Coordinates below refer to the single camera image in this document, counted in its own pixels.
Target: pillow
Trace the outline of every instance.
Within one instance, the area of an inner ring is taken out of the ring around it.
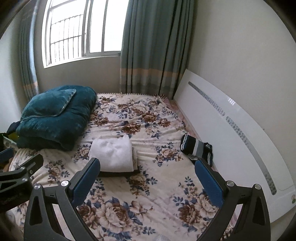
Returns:
[[[76,89],[50,90],[34,96],[23,110],[21,120],[31,117],[60,115],[76,93]]]
[[[50,91],[75,89],[76,93],[58,116],[31,117],[16,129],[18,148],[35,150],[72,150],[82,135],[96,104],[96,92],[90,87],[64,85]]]

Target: white wall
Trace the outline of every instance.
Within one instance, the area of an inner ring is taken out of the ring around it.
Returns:
[[[0,39],[0,132],[6,132],[12,122],[20,120],[21,110],[27,104],[18,57],[19,24],[20,13]]]
[[[120,57],[101,57],[43,67],[41,54],[42,22],[46,0],[40,2],[35,27],[35,68],[41,92],[66,85],[92,87],[98,93],[119,92]]]
[[[263,0],[196,3],[187,68],[253,117],[279,150],[296,184],[294,39]],[[274,230],[276,238],[282,231]]]

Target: white headboard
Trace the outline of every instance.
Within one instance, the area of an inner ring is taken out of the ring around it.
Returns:
[[[270,222],[296,205],[295,186],[282,156],[264,130],[234,100],[189,70],[174,100],[201,140],[213,146],[214,165],[225,180],[239,186],[262,186]]]

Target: floral bedspread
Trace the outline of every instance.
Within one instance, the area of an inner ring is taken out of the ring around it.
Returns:
[[[180,139],[186,133],[184,122],[161,97],[136,94],[98,94],[94,112],[85,133],[70,152],[43,149],[44,166],[31,177],[44,187],[59,184],[88,162],[95,138],[129,135],[138,150],[140,174],[98,178],[79,214],[98,240],[153,240],[162,234],[171,241],[195,241],[217,208],[212,206],[194,172],[190,160],[180,152]],[[11,166],[35,155],[20,149]],[[23,229],[27,203],[15,209]],[[61,225],[67,238],[71,234]],[[224,234],[230,232],[229,226]]]

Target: teal curtain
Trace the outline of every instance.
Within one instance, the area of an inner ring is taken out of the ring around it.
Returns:
[[[34,61],[34,29],[39,2],[31,0],[21,11],[19,57],[22,84],[28,101],[39,94]]]
[[[120,92],[172,99],[186,68],[194,0],[130,0]]]

